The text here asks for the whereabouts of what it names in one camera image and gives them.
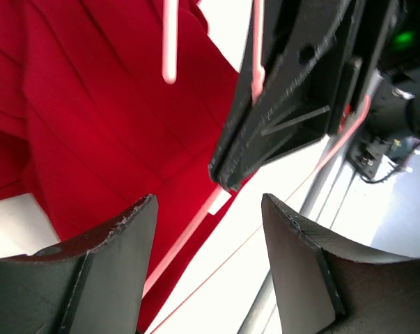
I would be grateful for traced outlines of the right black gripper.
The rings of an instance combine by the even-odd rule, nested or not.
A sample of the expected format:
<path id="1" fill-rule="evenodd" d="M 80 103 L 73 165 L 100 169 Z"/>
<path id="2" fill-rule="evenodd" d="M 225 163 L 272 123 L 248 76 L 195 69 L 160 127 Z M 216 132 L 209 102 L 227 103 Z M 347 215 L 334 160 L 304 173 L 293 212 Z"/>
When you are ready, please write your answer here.
<path id="1" fill-rule="evenodd" d="M 210 161 L 211 179 L 237 189 L 261 166 L 338 131 L 364 97 L 402 1 L 266 1 L 263 89 L 252 95 L 255 35 L 244 48 L 231 110 Z"/>

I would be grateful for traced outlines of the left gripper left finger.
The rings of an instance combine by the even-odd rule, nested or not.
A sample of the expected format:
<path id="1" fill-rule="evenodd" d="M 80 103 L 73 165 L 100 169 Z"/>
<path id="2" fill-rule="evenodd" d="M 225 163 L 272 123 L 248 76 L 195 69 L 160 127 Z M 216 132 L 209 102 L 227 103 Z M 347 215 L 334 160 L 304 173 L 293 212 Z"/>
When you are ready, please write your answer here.
<path id="1" fill-rule="evenodd" d="M 0 259 L 0 333 L 135 333 L 157 222 L 147 195 L 33 255 Z"/>

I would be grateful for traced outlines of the red skirt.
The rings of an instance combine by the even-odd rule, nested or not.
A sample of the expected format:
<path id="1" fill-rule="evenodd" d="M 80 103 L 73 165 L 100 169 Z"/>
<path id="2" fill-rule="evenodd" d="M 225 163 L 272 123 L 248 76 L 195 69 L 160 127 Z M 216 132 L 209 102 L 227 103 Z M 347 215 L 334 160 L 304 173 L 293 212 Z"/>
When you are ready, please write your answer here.
<path id="1" fill-rule="evenodd" d="M 61 240 L 146 194 L 159 203 L 144 332 L 223 218 L 168 251 L 215 190 L 208 163 L 236 70 L 196 1 L 178 9 L 178 75 L 162 78 L 161 1 L 0 1 L 0 200 L 31 193 Z"/>

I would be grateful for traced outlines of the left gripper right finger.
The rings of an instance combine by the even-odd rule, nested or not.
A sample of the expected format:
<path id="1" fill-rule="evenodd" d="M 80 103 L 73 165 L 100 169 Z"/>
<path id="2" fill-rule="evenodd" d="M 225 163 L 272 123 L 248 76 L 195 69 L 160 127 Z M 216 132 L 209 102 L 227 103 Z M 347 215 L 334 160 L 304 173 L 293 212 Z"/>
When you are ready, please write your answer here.
<path id="1" fill-rule="evenodd" d="M 420 258 L 352 241 L 271 194 L 261 207 L 284 333 L 420 333 Z"/>

